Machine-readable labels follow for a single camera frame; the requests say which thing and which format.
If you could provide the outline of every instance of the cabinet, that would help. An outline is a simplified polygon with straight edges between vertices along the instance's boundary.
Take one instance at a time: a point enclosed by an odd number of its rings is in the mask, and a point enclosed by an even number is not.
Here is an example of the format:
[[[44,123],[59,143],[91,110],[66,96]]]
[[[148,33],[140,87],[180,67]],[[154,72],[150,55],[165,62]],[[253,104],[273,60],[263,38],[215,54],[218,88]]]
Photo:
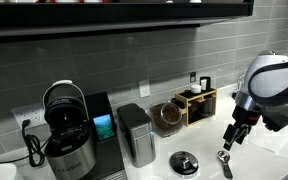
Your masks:
[[[253,5],[254,0],[245,0],[243,3],[188,3],[188,0],[174,0],[174,3],[165,3],[164,0],[61,4],[0,3],[0,37],[160,26],[199,26],[250,16]]]

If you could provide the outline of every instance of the kitchen counter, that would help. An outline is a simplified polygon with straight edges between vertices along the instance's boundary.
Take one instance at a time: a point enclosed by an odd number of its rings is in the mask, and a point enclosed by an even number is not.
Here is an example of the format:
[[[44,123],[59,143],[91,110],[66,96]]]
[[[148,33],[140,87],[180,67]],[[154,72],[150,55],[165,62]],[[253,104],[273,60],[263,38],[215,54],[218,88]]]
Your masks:
[[[156,134],[156,159],[142,168],[135,168],[131,164],[122,143],[121,150],[128,179],[145,180],[150,176],[159,176],[165,180],[181,179],[172,172],[169,166],[170,156],[177,151],[187,151],[197,157],[200,169],[194,179],[225,179],[222,165],[217,160],[216,154],[219,150],[223,150],[224,139],[222,137],[227,125],[234,122],[231,117],[234,107],[235,103],[232,98],[218,100],[216,116],[191,127],[184,126],[179,133],[171,137],[161,138]],[[229,165],[234,179],[277,180],[288,174],[288,159],[275,157],[271,151],[248,143],[247,139],[242,145],[234,143],[229,153],[231,155]],[[55,179],[47,163],[43,167],[34,169],[28,164],[22,165],[19,166],[19,171],[27,180]]]

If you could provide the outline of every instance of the metal spoon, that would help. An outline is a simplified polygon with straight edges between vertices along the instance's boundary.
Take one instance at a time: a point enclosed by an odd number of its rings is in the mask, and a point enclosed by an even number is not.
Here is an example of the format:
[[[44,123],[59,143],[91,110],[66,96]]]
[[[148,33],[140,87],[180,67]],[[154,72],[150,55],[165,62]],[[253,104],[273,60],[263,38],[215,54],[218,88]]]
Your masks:
[[[228,152],[226,152],[226,151],[219,151],[217,153],[217,156],[218,156],[218,159],[223,164],[224,176],[227,179],[233,179],[233,175],[232,175],[231,169],[228,166],[228,161],[230,160],[230,154]]]

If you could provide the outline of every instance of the white container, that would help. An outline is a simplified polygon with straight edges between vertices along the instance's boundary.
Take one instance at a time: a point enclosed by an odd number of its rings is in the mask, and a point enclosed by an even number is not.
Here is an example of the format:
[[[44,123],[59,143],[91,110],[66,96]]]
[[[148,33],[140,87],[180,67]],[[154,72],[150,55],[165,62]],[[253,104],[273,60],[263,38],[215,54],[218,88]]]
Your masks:
[[[202,86],[200,85],[193,85],[191,86],[191,92],[194,94],[201,93]]]
[[[203,90],[203,91],[206,90],[206,83],[207,83],[207,80],[206,80],[206,79],[201,80],[201,85],[202,85],[202,90]]]
[[[201,3],[201,0],[190,0],[190,3]]]
[[[0,164],[1,180],[24,180],[14,164]]]

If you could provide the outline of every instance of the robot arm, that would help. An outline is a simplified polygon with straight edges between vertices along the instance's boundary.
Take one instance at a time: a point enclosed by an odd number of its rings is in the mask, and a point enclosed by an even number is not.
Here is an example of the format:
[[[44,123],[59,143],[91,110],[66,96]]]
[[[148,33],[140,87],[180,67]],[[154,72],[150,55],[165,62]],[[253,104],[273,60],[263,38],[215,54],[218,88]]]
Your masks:
[[[263,114],[261,106],[288,103],[288,57],[274,52],[264,52],[256,57],[247,70],[235,103],[233,118],[236,122],[228,126],[223,137],[227,150],[235,141],[242,144]]]

